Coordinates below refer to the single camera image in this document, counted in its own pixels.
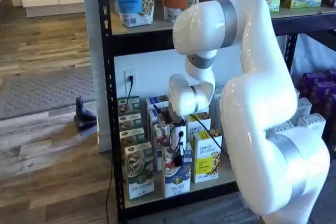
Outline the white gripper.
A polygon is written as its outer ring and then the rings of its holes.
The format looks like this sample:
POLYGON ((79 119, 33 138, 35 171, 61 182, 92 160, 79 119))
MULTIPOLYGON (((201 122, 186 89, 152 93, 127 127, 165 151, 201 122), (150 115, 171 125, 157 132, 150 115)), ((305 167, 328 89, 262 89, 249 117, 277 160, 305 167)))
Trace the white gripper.
POLYGON ((170 147, 176 147, 174 163, 176 167, 182 166, 184 149, 186 146, 186 126, 172 126, 170 133, 170 147))

